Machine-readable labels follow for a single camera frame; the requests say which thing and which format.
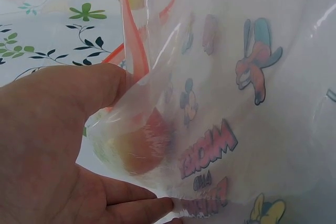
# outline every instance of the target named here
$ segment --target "clear plastic bag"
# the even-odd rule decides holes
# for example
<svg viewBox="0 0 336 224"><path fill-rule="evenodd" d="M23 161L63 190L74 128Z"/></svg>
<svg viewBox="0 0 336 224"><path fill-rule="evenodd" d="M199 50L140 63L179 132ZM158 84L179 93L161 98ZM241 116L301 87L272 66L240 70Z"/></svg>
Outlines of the clear plastic bag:
<svg viewBox="0 0 336 224"><path fill-rule="evenodd" d="M108 61L133 83L89 129L97 155L185 223L332 222L333 1L121 0Z"/></svg>

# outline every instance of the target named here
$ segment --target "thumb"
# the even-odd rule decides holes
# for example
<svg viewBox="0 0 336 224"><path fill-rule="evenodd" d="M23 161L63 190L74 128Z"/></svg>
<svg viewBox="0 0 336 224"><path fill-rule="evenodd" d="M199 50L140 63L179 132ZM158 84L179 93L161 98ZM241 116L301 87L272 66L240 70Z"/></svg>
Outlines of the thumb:
<svg viewBox="0 0 336 224"><path fill-rule="evenodd" d="M41 96L35 97L35 101L49 97L49 103L54 100L65 108L76 108L87 119L99 109L114 105L127 86L125 70L101 63L83 67L48 67L3 87L3 91L27 92L21 97L31 97L33 92L34 96Z"/></svg>

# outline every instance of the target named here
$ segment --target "orange handle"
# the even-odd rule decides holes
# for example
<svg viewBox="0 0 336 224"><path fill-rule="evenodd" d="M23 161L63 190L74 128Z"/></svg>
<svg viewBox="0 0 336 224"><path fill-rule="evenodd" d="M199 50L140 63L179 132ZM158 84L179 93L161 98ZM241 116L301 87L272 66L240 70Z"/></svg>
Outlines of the orange handle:
<svg viewBox="0 0 336 224"><path fill-rule="evenodd" d="M162 24L167 22L170 10L174 3L175 0L171 0L167 7L160 12L160 21ZM122 14L124 19L125 38L129 43L129 48L133 57L133 77L134 81L137 82L149 72L147 55L142 43L142 40L146 39L146 27L137 29L132 16L129 0L123 0ZM109 62L116 65L120 64L125 58L124 50L124 44L121 44L103 62Z"/></svg>

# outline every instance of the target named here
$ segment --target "floral tablecloth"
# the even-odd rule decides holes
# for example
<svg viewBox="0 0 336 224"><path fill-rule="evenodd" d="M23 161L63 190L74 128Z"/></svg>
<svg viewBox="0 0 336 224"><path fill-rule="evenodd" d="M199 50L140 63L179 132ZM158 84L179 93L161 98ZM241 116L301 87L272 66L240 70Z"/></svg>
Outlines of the floral tablecloth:
<svg viewBox="0 0 336 224"><path fill-rule="evenodd" d="M118 0L0 3L2 86L46 66L99 63L123 41Z"/></svg>

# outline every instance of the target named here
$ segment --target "hand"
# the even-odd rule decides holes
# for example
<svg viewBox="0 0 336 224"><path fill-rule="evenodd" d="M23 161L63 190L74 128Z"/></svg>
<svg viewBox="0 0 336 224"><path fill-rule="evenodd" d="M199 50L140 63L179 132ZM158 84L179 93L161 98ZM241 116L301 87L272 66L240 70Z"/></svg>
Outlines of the hand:
<svg viewBox="0 0 336 224"><path fill-rule="evenodd" d="M87 118L125 83L124 70L100 64L50 67L0 88L0 223L149 224L172 210L168 198L75 163Z"/></svg>

